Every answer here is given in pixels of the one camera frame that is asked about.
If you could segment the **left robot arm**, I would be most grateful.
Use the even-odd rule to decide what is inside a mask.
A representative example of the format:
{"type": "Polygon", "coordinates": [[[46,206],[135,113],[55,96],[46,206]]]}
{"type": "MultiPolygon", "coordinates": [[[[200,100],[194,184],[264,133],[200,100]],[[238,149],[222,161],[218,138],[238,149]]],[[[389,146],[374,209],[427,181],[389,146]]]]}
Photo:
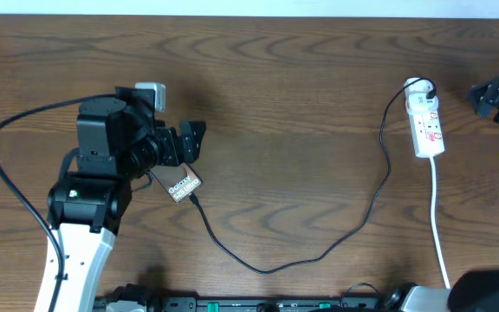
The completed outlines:
{"type": "Polygon", "coordinates": [[[139,83],[81,101],[78,147],[63,159],[48,195],[48,244],[37,311],[89,311],[132,200],[131,183],[155,166],[187,166],[201,150],[206,124],[178,128],[157,120],[165,86],[139,83]]]}

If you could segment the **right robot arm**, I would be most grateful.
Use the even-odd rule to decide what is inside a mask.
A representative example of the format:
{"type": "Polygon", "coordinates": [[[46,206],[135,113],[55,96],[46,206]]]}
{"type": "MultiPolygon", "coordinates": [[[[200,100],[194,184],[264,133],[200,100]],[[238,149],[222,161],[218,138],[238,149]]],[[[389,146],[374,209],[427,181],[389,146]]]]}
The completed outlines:
{"type": "MultiPolygon", "coordinates": [[[[434,82],[412,77],[404,82],[405,95],[415,156],[428,159],[431,167],[431,202],[429,207],[431,233],[444,286],[441,289],[408,283],[395,290],[378,305],[385,311],[499,311],[499,269],[472,270],[461,276],[455,285],[444,261],[437,228],[437,167],[435,158],[445,151],[439,100],[434,82]]],[[[499,77],[473,86],[467,99],[483,118],[496,110],[494,122],[499,124],[499,77]]]]}

